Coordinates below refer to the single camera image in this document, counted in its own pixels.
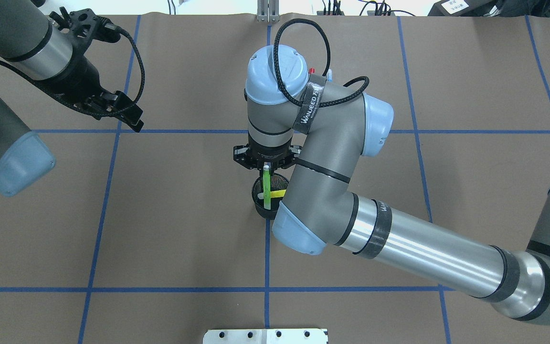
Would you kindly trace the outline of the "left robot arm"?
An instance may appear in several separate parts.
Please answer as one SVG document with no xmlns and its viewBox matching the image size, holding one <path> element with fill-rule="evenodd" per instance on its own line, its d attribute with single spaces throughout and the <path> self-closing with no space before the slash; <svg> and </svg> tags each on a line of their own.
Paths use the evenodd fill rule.
<svg viewBox="0 0 550 344">
<path fill-rule="evenodd" d="M 144 127 L 139 100 L 146 87 L 146 68 L 132 34 L 93 9 L 64 6 L 43 12 L 43 0 L 0 0 L 0 67 L 24 85 L 17 98 L 29 104 L 37 94 L 96 120 L 114 118 L 139 132 Z M 109 91 L 86 55 L 96 41 L 125 38 L 139 65 L 135 97 Z M 0 94 L 0 196 L 13 197 L 47 175 L 56 158 L 40 134 Z"/>
</svg>

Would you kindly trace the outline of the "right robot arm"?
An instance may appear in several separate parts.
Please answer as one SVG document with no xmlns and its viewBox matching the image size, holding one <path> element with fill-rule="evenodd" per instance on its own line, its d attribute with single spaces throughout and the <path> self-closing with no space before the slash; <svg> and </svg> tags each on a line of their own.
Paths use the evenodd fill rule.
<svg viewBox="0 0 550 344">
<path fill-rule="evenodd" d="M 528 233 L 503 224 L 520 209 L 520 177 L 546 168 L 550 132 L 392 130 L 386 102 L 312 74 L 290 46 L 249 59 L 248 144 L 235 160 L 264 177 L 272 233 L 297 252 L 332 245 L 550 326 L 550 188 L 527 246 L 468 237 Z M 502 200 L 509 193 L 512 200 Z"/>
</svg>

